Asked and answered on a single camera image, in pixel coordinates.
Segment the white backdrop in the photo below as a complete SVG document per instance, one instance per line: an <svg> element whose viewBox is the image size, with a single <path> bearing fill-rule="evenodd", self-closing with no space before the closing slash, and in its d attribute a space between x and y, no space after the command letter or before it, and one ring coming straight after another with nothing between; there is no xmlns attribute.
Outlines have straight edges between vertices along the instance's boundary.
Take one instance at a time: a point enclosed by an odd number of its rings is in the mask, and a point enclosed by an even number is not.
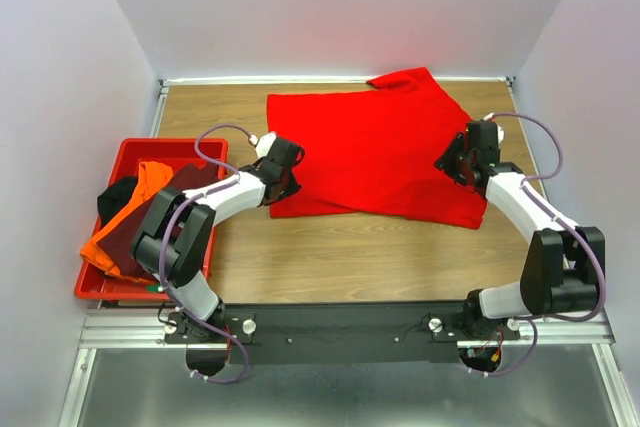
<svg viewBox="0 0 640 427"><path fill-rule="evenodd" d="M78 251L157 82L115 0L0 0L0 425L53 426L84 320Z"/></svg>
<svg viewBox="0 0 640 427"><path fill-rule="evenodd" d="M517 73L559 0L118 0L162 78Z"/></svg>
<svg viewBox="0 0 640 427"><path fill-rule="evenodd" d="M565 168L551 200L607 238L607 313L622 372L640 406L640 0L562 0L515 82L518 109L547 121ZM553 145L528 128L541 171Z"/></svg>

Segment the wooden tabletop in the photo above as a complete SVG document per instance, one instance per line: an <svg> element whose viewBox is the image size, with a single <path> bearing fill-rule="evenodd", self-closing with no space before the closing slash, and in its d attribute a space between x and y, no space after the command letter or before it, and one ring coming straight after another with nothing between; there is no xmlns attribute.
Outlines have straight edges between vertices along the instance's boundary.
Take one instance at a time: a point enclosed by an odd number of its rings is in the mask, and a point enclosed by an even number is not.
<svg viewBox="0 0 640 427"><path fill-rule="evenodd" d="M473 118L513 111L501 82L441 82ZM266 133L269 93L365 90L364 84L172 86L160 137L196 137L221 122ZM534 171L516 119L500 119L502 158ZM221 132L229 162L252 163L242 134ZM271 219L253 209L218 227L210 284L225 302L460 299L520 278L527 242L489 206L479 230L370 214Z"/></svg>

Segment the bolt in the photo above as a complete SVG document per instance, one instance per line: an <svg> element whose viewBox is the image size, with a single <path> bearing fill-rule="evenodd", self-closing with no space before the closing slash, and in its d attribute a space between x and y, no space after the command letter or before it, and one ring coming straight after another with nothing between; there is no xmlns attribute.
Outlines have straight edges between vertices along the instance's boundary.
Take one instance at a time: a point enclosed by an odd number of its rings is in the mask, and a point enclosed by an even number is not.
<svg viewBox="0 0 640 427"><path fill-rule="evenodd" d="M437 317L434 317L429 321L429 329L431 332L438 333L442 330L442 321Z"/></svg>
<svg viewBox="0 0 640 427"><path fill-rule="evenodd" d="M507 320L507 328L509 330L517 332L518 330L520 330L520 322L518 322L516 319L509 319Z"/></svg>
<svg viewBox="0 0 640 427"><path fill-rule="evenodd" d="M242 323L242 331L247 334L247 335L251 335L256 331L256 323L253 321L253 319L247 319Z"/></svg>

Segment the red t-shirt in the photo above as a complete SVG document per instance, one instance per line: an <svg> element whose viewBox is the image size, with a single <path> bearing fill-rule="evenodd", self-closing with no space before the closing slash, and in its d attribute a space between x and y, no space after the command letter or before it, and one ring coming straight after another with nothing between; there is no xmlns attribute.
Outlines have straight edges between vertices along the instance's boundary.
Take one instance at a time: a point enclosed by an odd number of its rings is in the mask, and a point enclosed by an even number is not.
<svg viewBox="0 0 640 427"><path fill-rule="evenodd" d="M269 95L269 130L301 145L302 189L272 217L369 212L477 229L486 201L434 162L470 117L425 68L368 82L377 90Z"/></svg>

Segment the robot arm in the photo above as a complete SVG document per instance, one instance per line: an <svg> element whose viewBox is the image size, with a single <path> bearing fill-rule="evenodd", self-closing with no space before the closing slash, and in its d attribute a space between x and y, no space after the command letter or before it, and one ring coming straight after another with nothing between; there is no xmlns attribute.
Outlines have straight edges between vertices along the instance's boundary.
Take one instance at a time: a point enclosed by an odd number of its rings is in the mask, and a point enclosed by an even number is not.
<svg viewBox="0 0 640 427"><path fill-rule="evenodd" d="M258 160L242 167L238 175L202 189L180 192L164 188L158 192L131 245L132 257L160 279L158 261L169 219L186 199L205 194L180 216L178 231L167 247L165 265L171 295L213 326L222 326L224 304L201 271L211 231L243 210L269 205L300 190L292 172L304 157L300 146L269 133L259 139L255 149ZM213 186L216 192L206 195Z"/></svg>
<svg viewBox="0 0 640 427"><path fill-rule="evenodd" d="M602 233L579 227L531 188L515 164L501 162L499 141L500 129L494 122L469 122L435 163L500 209L529 242L520 281L469 293L463 315L467 332L486 319L594 308L599 295L594 266L559 219L587 241L604 266ZM565 256L575 262L573 268L564 268Z"/></svg>

